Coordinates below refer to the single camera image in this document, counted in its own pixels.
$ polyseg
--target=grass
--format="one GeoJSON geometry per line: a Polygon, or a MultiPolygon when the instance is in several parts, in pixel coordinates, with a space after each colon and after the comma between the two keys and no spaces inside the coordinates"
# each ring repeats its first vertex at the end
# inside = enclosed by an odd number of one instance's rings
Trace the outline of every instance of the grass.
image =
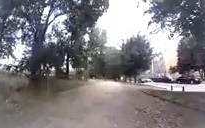
{"type": "Polygon", "coordinates": [[[0,73],[0,101],[20,101],[26,98],[47,100],[59,92],[84,85],[86,81],[63,80],[54,77],[44,78],[41,82],[29,82],[24,76],[0,73]]]}

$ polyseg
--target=car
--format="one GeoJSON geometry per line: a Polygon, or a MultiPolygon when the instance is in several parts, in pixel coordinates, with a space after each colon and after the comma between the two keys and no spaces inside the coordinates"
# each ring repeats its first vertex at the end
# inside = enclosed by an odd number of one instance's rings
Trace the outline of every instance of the car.
{"type": "Polygon", "coordinates": [[[175,80],[175,82],[178,84],[201,84],[202,80],[200,78],[195,78],[195,77],[181,76],[178,77],[175,80]]]}
{"type": "Polygon", "coordinates": [[[172,80],[167,77],[167,76],[163,76],[163,77],[152,77],[150,78],[153,82],[158,82],[158,83],[172,83],[172,80]]]}
{"type": "Polygon", "coordinates": [[[146,83],[146,82],[153,82],[153,81],[151,79],[143,79],[143,78],[141,79],[141,78],[139,78],[138,82],[139,83],[146,83]]]}

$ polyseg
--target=overcast sky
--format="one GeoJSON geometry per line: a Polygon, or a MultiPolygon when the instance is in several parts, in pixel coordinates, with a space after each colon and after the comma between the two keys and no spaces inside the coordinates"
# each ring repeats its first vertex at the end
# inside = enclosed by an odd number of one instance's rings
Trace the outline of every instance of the overcast sky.
{"type": "Polygon", "coordinates": [[[97,23],[97,26],[107,30],[108,46],[118,47],[122,39],[131,37],[141,31],[147,35],[154,47],[155,52],[162,52],[167,68],[176,64],[176,48],[179,37],[174,40],[168,39],[167,32],[158,34],[149,33],[155,29],[155,25],[148,29],[149,15],[144,15],[144,11],[149,8],[148,3],[140,0],[110,0],[110,7],[97,23]]]}

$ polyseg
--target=dirt path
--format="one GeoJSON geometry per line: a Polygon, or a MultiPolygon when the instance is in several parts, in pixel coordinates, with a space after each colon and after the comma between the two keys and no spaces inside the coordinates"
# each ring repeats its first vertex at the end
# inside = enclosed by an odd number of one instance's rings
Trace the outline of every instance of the dirt path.
{"type": "Polygon", "coordinates": [[[142,88],[91,81],[47,100],[0,103],[0,128],[205,128],[204,113],[145,95],[142,88]]]}

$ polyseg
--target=tree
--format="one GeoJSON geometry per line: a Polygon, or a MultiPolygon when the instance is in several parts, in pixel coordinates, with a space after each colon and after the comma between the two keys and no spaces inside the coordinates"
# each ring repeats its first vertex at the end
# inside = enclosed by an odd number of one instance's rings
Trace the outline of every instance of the tree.
{"type": "Polygon", "coordinates": [[[105,77],[108,79],[120,79],[122,74],[121,68],[121,51],[115,47],[105,49],[105,77]]]}
{"type": "Polygon", "coordinates": [[[12,4],[13,0],[0,0],[0,57],[13,57],[13,49],[17,39],[17,24],[10,22],[12,10],[16,5],[12,4]]]}
{"type": "Polygon", "coordinates": [[[197,42],[194,37],[183,38],[180,40],[177,50],[177,69],[179,73],[183,74],[190,71],[191,69],[199,71],[200,75],[203,76],[205,63],[203,56],[199,53],[197,42]]]}
{"type": "Polygon", "coordinates": [[[75,41],[81,36],[89,32],[90,28],[93,28],[96,21],[109,7],[108,0],[86,0],[80,3],[72,1],[72,8],[70,13],[67,14],[67,20],[63,23],[66,26],[66,30],[71,33],[70,37],[70,49],[68,49],[66,58],[66,73],[69,73],[69,59],[70,52],[77,53],[75,48],[75,41]]]}
{"type": "Polygon", "coordinates": [[[194,36],[198,52],[202,56],[205,72],[205,1],[204,0],[164,0],[151,1],[146,13],[152,14],[149,25],[156,23],[166,28],[171,36],[179,33],[183,37],[194,36]]]}
{"type": "Polygon", "coordinates": [[[82,38],[85,32],[95,24],[97,19],[108,8],[107,0],[24,0],[22,2],[19,0],[10,0],[10,2],[16,6],[12,8],[11,14],[9,14],[9,21],[17,23],[17,30],[22,32],[22,42],[30,48],[30,50],[27,49],[27,53],[30,53],[27,65],[32,76],[41,74],[43,62],[40,60],[43,60],[41,58],[43,57],[42,54],[44,54],[43,52],[47,43],[53,42],[53,39],[50,37],[54,35],[50,34],[49,28],[51,25],[56,26],[55,23],[57,23],[56,20],[58,17],[65,16],[62,21],[64,24],[63,29],[71,35],[69,45],[65,49],[62,49],[67,50],[66,58],[68,60],[67,64],[69,64],[69,53],[72,51],[76,53],[74,41],[82,38]]]}
{"type": "Polygon", "coordinates": [[[125,76],[136,76],[149,69],[153,50],[145,36],[137,35],[122,45],[122,65],[125,76]]]}
{"type": "Polygon", "coordinates": [[[107,43],[107,32],[94,28],[89,33],[87,43],[87,54],[91,59],[90,73],[97,77],[105,76],[105,44],[107,43]]]}
{"type": "Polygon", "coordinates": [[[169,68],[169,73],[170,74],[174,74],[177,72],[177,66],[170,66],[169,68]]]}

